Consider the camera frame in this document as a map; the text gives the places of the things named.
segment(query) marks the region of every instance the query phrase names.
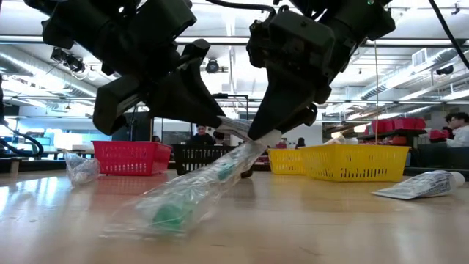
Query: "black basket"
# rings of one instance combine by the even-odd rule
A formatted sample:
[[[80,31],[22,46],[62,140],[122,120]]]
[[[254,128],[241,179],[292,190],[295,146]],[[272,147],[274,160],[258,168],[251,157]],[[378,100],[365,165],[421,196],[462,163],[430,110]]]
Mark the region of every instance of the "black basket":
[[[176,162],[176,172],[178,175],[184,175],[200,167],[211,164],[221,156],[232,151],[235,147],[231,146],[206,146],[206,145],[182,145],[174,144],[174,161]],[[243,172],[241,177],[250,177],[253,173],[253,167],[247,172]]]

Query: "yellow plastic basket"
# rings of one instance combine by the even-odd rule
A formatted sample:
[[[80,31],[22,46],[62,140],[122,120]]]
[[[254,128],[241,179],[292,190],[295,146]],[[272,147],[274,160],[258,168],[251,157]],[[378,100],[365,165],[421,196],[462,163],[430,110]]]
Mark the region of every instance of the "yellow plastic basket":
[[[409,148],[330,144],[300,151],[306,175],[317,180],[398,182]]]
[[[300,150],[269,150],[270,170],[276,175],[304,175]]]

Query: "crumpled plastic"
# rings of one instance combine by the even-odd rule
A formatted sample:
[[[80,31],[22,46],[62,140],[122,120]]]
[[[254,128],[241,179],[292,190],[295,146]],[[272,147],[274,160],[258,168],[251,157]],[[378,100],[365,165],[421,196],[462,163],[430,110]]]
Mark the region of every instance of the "crumpled plastic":
[[[267,146],[281,138],[280,131],[272,131],[258,141],[251,141],[247,137],[250,123],[221,119],[223,125],[217,131],[236,131],[246,142],[213,163],[123,205],[106,226],[107,236],[187,235],[210,215],[220,197],[238,182],[242,172],[251,168]]]
[[[67,164],[67,177],[72,186],[81,186],[89,183],[100,175],[100,163],[97,159],[82,158],[74,153],[65,153]]]

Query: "ceiling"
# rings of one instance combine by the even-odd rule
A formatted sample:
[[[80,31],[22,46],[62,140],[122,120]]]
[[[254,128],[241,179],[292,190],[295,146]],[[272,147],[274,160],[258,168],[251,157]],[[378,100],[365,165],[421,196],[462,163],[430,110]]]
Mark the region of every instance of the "ceiling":
[[[271,0],[237,0],[237,2],[271,4]],[[436,2],[441,8],[454,36],[469,39],[469,28],[466,26],[469,22],[469,1],[440,0]],[[456,3],[461,7],[461,11],[456,15],[452,15]],[[397,29],[385,38],[420,40],[447,38],[427,0],[394,0],[389,7],[396,21]],[[192,11],[198,21],[185,31],[182,34],[183,36],[247,37],[252,22],[255,19],[264,20],[266,16],[260,11],[233,10],[203,0],[194,0]],[[47,19],[45,15],[27,7],[22,1],[4,0],[0,13],[0,25],[7,26],[0,28],[0,35],[39,36],[42,31],[40,21],[45,19]],[[55,62],[50,59],[53,50],[51,46],[43,43],[21,43],[14,44],[14,47],[24,51],[31,58],[39,59],[52,67],[67,72],[65,67],[55,65]],[[267,74],[265,70],[257,69],[249,64],[245,47],[214,45],[211,47],[207,58],[217,59],[221,66],[228,67],[230,66],[230,48],[233,50],[235,62],[232,64],[232,68],[229,69],[232,70],[235,77],[234,90],[229,86],[229,74],[207,74],[202,72],[202,78],[207,88],[211,93],[228,92],[249,95],[250,98],[262,98],[268,85]],[[330,99],[355,99],[354,96],[356,97],[357,94],[361,93],[364,87],[376,81],[376,72],[378,72],[378,78],[384,78],[402,65],[411,62],[412,55],[419,50],[421,50],[421,47],[399,48],[398,45],[396,47],[378,48],[377,52],[374,48],[359,48],[352,57],[349,67],[343,73],[340,73],[331,84],[333,93]],[[84,62],[92,69],[85,72],[84,75],[78,74],[75,76],[80,81],[98,88],[115,79],[113,76],[106,76],[101,73],[99,71],[100,61],[81,46],[75,45],[70,53],[83,58]],[[429,74],[429,72],[424,73],[418,77],[428,82]],[[394,92],[386,91],[387,99],[399,100],[405,95],[422,89],[421,85],[417,83],[409,84],[406,82],[406,84],[406,86],[400,85],[394,87],[396,89],[392,89],[392,91],[405,89],[403,93],[394,94]]]

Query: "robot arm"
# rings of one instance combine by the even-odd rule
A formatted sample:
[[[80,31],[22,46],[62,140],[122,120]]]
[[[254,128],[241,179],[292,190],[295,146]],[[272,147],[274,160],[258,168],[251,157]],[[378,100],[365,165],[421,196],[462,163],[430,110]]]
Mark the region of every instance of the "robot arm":
[[[383,9],[389,0],[292,0],[303,15],[286,6],[277,14],[265,5],[208,1],[270,12],[266,21],[251,25],[246,47],[251,64],[265,67],[269,80],[249,131],[252,139],[311,125],[317,115],[313,102],[326,101],[329,84],[358,46],[395,29]],[[93,122],[103,133],[122,127],[122,114],[142,101],[153,117],[220,125],[217,116],[224,113],[199,71],[210,44],[196,40],[178,54],[174,43],[196,22],[189,0],[147,0],[141,6],[139,0],[25,2],[50,16],[43,21],[45,43],[66,49],[78,43],[103,62],[104,73],[122,76],[98,89]]]

